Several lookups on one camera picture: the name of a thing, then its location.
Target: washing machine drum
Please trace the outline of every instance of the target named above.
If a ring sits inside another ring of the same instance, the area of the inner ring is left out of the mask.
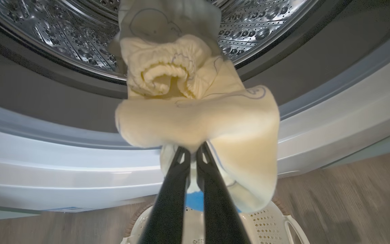
[[[218,44],[235,65],[250,62],[287,33],[318,0],[215,0]],[[84,73],[125,82],[107,46],[119,31],[119,0],[0,0],[0,24],[26,43]]]

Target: sticker label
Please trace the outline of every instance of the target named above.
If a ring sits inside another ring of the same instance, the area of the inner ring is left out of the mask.
[[[64,212],[64,213],[79,213],[79,212],[86,212],[96,210],[96,208],[86,208],[86,207],[62,207],[62,208],[54,208],[54,209],[47,209],[42,211],[49,211],[49,212]]]
[[[204,244],[204,238],[193,240],[192,244]]]

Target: cloth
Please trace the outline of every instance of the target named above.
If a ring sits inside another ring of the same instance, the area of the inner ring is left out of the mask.
[[[133,2],[121,21],[129,98],[116,126],[134,146],[162,146],[164,175],[178,146],[194,153],[207,141],[234,204],[251,212],[274,194],[279,111],[266,87],[245,89],[221,56],[219,24],[204,0]],[[193,162],[188,192],[197,191]]]

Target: basket handle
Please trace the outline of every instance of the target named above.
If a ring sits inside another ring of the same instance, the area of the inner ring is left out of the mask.
[[[305,232],[303,232],[302,227],[298,224],[298,222],[291,216],[284,216],[285,220],[285,229],[287,231],[288,239],[290,240],[290,244],[294,244],[293,236],[291,236],[290,226],[293,227],[294,231],[297,233],[297,236],[300,239],[302,244],[310,244],[308,238],[306,237]]]
[[[129,237],[123,238],[120,244],[130,244]]]

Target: white laundry basket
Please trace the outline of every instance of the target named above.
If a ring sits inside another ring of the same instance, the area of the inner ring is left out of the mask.
[[[126,228],[121,244],[136,244],[150,216],[153,203],[141,207]],[[239,213],[252,244],[294,244],[290,226],[294,228],[302,244],[308,238],[297,221],[287,212],[278,198],[263,210],[254,213]],[[204,213],[186,208],[183,220],[182,244],[205,244]]]

